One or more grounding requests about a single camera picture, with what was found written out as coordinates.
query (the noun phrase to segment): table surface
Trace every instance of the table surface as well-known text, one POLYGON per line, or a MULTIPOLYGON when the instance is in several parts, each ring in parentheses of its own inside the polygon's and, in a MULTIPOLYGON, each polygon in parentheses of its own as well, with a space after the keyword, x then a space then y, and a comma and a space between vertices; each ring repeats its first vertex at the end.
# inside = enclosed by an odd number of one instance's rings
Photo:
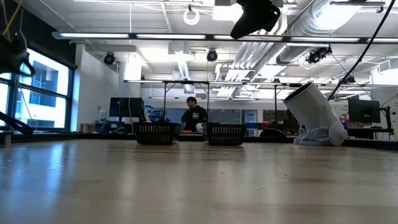
POLYGON ((398 154, 81 139, 0 149, 0 223, 396 223, 398 154))

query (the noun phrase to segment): mesh basket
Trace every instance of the mesh basket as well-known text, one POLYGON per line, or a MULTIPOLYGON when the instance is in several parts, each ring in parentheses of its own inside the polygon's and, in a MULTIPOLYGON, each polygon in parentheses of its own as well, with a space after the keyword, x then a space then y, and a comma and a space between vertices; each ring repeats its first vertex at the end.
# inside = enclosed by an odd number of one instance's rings
POLYGON ((139 144, 171 145, 178 141, 181 125, 177 123, 134 123, 139 144))
POLYGON ((242 145, 246 125, 207 123, 204 128, 206 142, 216 146, 242 145))

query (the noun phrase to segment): computer monitor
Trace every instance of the computer monitor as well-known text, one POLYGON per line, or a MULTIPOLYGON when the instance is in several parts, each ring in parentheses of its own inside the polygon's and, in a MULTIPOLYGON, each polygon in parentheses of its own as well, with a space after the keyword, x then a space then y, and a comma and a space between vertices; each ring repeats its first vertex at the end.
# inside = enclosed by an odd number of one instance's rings
POLYGON ((380 106, 378 101, 348 100, 348 116, 352 122, 380 123, 380 106))
POLYGON ((144 102, 142 98, 111 98, 111 106, 109 107, 110 117, 141 118, 143 112, 144 102))

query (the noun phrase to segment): white cylinder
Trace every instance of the white cylinder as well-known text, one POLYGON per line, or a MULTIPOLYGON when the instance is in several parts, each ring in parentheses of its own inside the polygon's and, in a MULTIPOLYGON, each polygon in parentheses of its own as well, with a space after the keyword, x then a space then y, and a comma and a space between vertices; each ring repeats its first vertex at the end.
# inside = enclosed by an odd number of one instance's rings
POLYGON ((284 103, 307 131, 319 127, 328 128, 330 142, 335 146, 340 146, 347 138, 347 132, 329 101, 313 83, 301 86, 291 93, 284 103))

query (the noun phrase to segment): black hoodie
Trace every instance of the black hoodie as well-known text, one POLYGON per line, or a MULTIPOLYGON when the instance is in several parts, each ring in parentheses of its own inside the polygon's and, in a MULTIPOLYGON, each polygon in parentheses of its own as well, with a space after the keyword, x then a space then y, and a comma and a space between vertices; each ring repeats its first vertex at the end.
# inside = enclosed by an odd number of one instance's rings
POLYGON ((194 109, 187 110, 184 115, 182 115, 181 122, 185 122, 184 130, 191 130, 193 132, 197 131, 197 124, 203 122, 207 119, 206 110, 200 106, 196 106, 194 109))

